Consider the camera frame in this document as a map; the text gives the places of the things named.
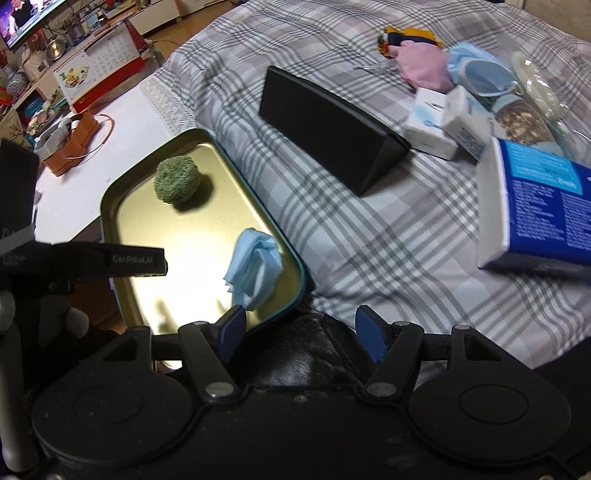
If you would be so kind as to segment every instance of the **television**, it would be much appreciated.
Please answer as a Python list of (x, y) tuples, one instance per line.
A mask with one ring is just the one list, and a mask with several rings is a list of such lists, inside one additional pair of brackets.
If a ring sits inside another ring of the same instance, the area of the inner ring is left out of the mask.
[(0, 34), (8, 48), (23, 45), (66, 0), (0, 0)]

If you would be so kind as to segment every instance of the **green sponge ball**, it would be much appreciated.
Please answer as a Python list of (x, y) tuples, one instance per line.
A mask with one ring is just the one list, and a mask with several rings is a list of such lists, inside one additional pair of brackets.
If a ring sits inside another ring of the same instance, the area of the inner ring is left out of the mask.
[(159, 200), (174, 205), (189, 200), (200, 183), (201, 175), (193, 160), (179, 155), (158, 164), (154, 191)]

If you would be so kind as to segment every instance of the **ceramic vase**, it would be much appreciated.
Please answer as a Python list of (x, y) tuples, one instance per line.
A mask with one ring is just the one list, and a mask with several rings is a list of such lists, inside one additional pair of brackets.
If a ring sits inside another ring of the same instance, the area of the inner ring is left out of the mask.
[(6, 92), (13, 97), (20, 95), (29, 84), (27, 78), (22, 73), (15, 72), (10, 65), (6, 65), (3, 71), (8, 77)]

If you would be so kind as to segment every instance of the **bed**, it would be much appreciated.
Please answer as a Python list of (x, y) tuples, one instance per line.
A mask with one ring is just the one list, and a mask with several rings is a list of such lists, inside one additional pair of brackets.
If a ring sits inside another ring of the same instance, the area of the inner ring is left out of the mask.
[(356, 69), (383, 63), (376, 37), (388, 24), (493, 53), (496, 36), (511, 35), (555, 76), (573, 118), (591, 125), (591, 44), (482, 0), (250, 0), (178, 48), (141, 89), (176, 133), (212, 132), (308, 266), (312, 308), (349, 326), (360, 304), (426, 332), (470, 324), (527, 365), (546, 363), (591, 335), (587, 286), (477, 268), (468, 158), (415, 153), (358, 198), (258, 116), (274, 64), (400, 132), (413, 102), (406, 83)]

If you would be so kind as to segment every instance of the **surgical mask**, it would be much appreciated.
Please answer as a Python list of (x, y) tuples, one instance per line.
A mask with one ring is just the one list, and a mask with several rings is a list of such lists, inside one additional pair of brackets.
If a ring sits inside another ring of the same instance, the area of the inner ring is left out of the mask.
[(447, 71), (454, 83), (482, 97), (504, 95), (517, 84), (510, 69), (493, 55), (466, 42), (450, 48)]

